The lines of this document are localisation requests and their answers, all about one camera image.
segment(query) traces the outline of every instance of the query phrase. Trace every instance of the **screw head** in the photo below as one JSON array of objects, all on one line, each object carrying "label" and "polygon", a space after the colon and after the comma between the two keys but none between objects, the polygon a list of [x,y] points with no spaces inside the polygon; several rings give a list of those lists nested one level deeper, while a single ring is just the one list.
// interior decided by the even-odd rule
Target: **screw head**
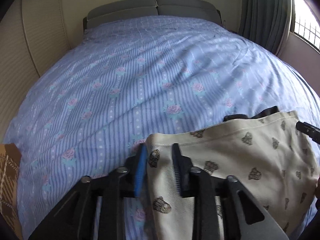
[{"label": "screw head", "polygon": [[83,176],[82,178],[81,178],[81,182],[82,183],[88,183],[88,182],[90,182],[91,181],[91,178],[89,177],[89,176]]},{"label": "screw head", "polygon": [[200,173],[201,172],[201,170],[196,166],[191,167],[190,171],[192,173]]},{"label": "screw head", "polygon": [[126,173],[126,172],[128,172],[128,169],[126,168],[126,167],[119,167],[118,169],[117,169],[117,172],[118,173]]}]

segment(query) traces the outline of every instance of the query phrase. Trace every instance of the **bedspread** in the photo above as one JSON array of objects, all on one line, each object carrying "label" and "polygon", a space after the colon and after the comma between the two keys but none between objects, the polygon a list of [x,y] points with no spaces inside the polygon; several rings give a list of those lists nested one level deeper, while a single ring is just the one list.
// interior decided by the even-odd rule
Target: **bedspread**
[{"label": "bedspread", "polygon": [[[320,127],[319,97],[292,67],[212,22],[151,16],[88,30],[30,89],[5,136],[22,153],[24,238],[82,176],[108,174],[148,135],[271,106]],[[150,212],[136,199],[125,209],[127,239],[146,239]]]}]

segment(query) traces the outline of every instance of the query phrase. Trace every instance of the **gray headboard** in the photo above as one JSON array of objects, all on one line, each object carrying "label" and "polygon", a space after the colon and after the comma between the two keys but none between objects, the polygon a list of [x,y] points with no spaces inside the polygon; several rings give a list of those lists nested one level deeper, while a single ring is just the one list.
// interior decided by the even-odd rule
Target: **gray headboard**
[{"label": "gray headboard", "polygon": [[193,17],[222,23],[220,11],[202,0],[123,0],[91,10],[83,20],[83,27],[85,30],[102,23],[152,15]]}]

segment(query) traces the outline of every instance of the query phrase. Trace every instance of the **plaid fabric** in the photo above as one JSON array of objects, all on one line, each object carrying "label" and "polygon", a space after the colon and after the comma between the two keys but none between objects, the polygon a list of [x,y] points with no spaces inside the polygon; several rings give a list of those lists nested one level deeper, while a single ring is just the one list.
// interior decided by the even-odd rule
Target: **plaid fabric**
[{"label": "plaid fabric", "polygon": [[12,144],[0,145],[0,212],[4,220],[22,239],[17,210],[17,182],[21,153]]}]

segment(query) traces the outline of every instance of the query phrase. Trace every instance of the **curtain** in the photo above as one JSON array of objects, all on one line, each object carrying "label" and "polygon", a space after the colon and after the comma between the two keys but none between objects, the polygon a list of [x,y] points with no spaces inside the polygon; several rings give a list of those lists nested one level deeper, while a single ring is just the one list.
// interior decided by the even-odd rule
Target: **curtain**
[{"label": "curtain", "polygon": [[273,54],[286,43],[292,0],[242,0],[239,34]]}]

